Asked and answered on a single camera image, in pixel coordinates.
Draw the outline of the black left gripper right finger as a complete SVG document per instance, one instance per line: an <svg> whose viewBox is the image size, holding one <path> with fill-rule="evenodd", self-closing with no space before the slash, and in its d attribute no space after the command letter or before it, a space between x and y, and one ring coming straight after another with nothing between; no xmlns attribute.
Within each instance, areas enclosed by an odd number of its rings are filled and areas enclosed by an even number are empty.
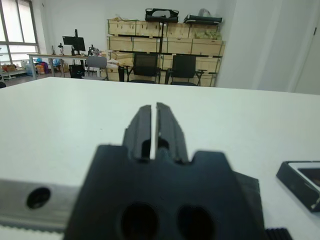
<svg viewBox="0 0 320 240"><path fill-rule="evenodd" d="M171 108L161 102L156 103L155 152L166 149L174 162L189 161L185 135Z"/></svg>

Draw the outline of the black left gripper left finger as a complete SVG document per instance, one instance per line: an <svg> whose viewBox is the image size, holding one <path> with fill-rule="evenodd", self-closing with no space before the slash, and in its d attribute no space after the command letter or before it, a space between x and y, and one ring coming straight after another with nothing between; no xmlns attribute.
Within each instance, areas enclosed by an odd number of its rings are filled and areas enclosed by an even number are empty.
<svg viewBox="0 0 320 240"><path fill-rule="evenodd" d="M152 140L152 108L141 106L124 131L122 145L130 159L149 160Z"/></svg>

